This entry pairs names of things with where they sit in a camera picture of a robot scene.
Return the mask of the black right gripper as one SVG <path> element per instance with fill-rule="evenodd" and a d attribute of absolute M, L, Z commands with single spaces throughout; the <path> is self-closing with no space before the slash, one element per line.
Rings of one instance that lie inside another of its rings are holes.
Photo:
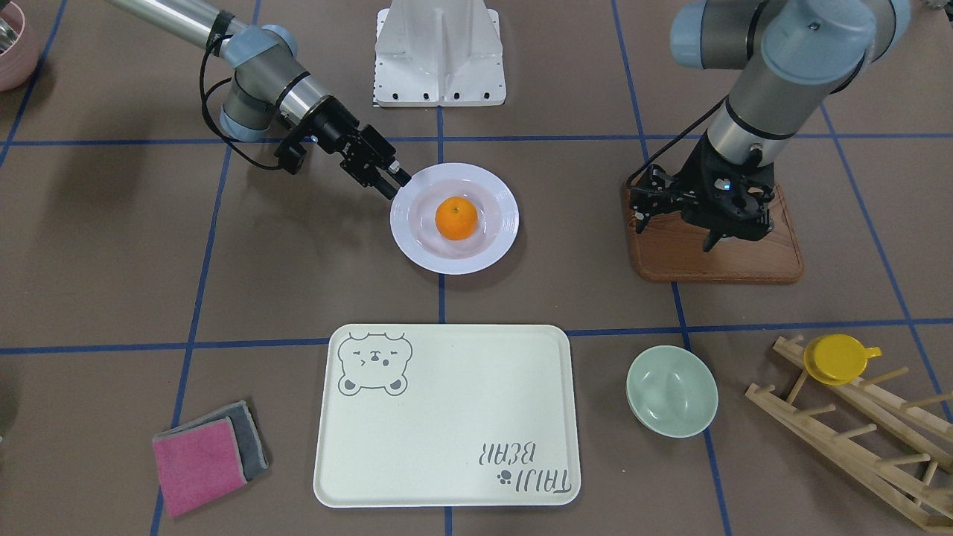
<path fill-rule="evenodd" d="M 396 164 L 396 149 L 374 126 L 360 126 L 360 122 L 338 100 L 325 100 L 317 106 L 312 117 L 316 143 L 326 153 L 342 156 L 340 167 L 364 187 L 377 187 L 386 200 L 393 200 L 399 189 L 412 179 Z M 385 180 L 380 172 L 388 173 L 398 186 Z"/>

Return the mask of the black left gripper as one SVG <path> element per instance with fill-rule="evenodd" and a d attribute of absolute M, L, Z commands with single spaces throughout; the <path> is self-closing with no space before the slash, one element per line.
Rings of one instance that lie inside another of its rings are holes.
<path fill-rule="evenodd" d="M 759 241 L 775 227 L 769 209 L 775 200 L 775 167 L 762 166 L 762 157 L 762 147 L 755 144 L 741 164 L 729 162 L 704 137 L 675 174 L 684 189 L 682 220 L 708 231 L 704 253 L 722 238 Z"/>

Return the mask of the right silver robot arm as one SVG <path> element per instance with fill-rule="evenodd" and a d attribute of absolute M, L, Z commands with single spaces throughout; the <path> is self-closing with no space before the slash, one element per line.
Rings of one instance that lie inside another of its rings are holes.
<path fill-rule="evenodd" d="M 229 148 L 261 140 L 272 123 L 288 133 L 275 149 L 273 170 L 295 174 L 312 141 L 341 156 L 340 167 L 363 187 L 393 198 L 411 176 L 392 146 L 372 125 L 361 124 L 297 61 L 293 35 L 275 25 L 248 25 L 204 1 L 117 1 L 115 6 L 167 33 L 197 45 L 204 58 L 219 57 L 234 70 L 223 84 L 229 93 L 214 120 L 208 99 L 215 87 L 200 74 L 202 118 Z"/>

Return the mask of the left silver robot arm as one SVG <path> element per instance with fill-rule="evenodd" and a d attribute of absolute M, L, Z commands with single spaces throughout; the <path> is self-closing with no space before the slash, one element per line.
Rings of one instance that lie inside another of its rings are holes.
<path fill-rule="evenodd" d="M 774 224 L 774 162 L 828 95 L 894 48 L 908 1 L 695 1 L 678 11 L 672 57 L 739 77 L 674 178 L 685 223 L 720 240 L 762 240 Z"/>

